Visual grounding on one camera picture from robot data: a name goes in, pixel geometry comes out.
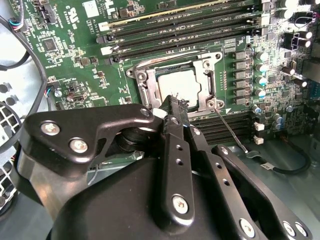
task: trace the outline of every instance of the motherboard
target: motherboard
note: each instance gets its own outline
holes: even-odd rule
[[[19,0],[9,3],[18,16]],[[263,144],[278,131],[305,133],[306,104],[320,97],[319,3],[27,0],[21,31],[57,110],[154,109],[172,95],[209,144],[232,140],[215,111],[240,139]]]

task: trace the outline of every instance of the white label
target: white label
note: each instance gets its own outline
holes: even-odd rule
[[[272,170],[275,168],[275,166],[273,166],[271,163],[268,163],[268,162],[265,164],[261,164],[260,166],[267,170]]]
[[[96,0],[86,1],[83,3],[83,6],[88,18],[99,16],[99,10],[96,4]]]

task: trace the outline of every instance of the sticker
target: sticker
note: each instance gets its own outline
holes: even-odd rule
[[[273,166],[271,163],[268,163],[268,162],[265,164],[261,164],[260,166],[267,170],[272,170],[275,168],[275,166]]]
[[[99,16],[99,10],[96,4],[96,0],[86,1],[83,3],[83,6],[88,18]]]

